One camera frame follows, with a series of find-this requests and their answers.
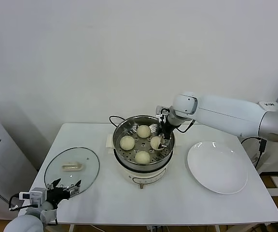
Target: white plate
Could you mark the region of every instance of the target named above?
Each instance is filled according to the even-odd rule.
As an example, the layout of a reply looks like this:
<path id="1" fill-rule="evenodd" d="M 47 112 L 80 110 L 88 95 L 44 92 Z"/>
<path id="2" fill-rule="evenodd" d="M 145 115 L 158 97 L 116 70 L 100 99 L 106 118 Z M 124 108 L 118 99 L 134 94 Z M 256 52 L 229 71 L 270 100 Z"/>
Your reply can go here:
<path id="1" fill-rule="evenodd" d="M 204 187 L 221 194 L 241 191 L 248 174 L 236 152 L 218 142 L 195 144 L 187 155 L 188 166 Z"/>

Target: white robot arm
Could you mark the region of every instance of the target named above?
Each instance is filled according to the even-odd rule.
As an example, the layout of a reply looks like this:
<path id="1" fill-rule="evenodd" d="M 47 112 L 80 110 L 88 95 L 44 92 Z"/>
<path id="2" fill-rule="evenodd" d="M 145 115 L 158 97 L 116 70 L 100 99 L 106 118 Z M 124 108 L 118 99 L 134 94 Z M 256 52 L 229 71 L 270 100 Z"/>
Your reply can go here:
<path id="1" fill-rule="evenodd" d="M 12 220 L 4 229 L 4 232 L 43 232 L 44 228 L 53 220 L 56 221 L 57 205 L 63 199 L 69 199 L 77 195 L 80 191 L 81 180 L 70 187 L 57 187 L 61 179 L 48 184 L 47 188 L 34 188 L 30 192 L 20 192 L 13 197 L 20 200 L 29 200 L 31 205 L 9 208 L 11 211 L 17 211 L 27 208 L 25 215 L 21 215 Z"/>
<path id="2" fill-rule="evenodd" d="M 259 105 L 217 96 L 197 96 L 184 92 L 174 99 L 169 110 L 158 107 L 161 120 L 162 146 L 168 136 L 183 122 L 197 122 L 240 137 L 262 137 L 278 142 L 278 111 L 265 111 Z"/>

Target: pot lid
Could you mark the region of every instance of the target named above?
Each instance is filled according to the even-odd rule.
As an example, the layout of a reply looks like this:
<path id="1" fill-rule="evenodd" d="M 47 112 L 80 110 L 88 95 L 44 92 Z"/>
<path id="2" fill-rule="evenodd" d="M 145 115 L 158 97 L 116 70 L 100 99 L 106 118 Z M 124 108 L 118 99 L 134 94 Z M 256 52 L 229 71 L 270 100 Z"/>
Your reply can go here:
<path id="1" fill-rule="evenodd" d="M 48 165 L 45 185 L 61 178 L 58 187 L 70 187 L 81 180 L 80 192 L 87 190 L 99 172 L 99 160 L 94 151 L 85 147 L 73 147 L 56 156 Z"/>

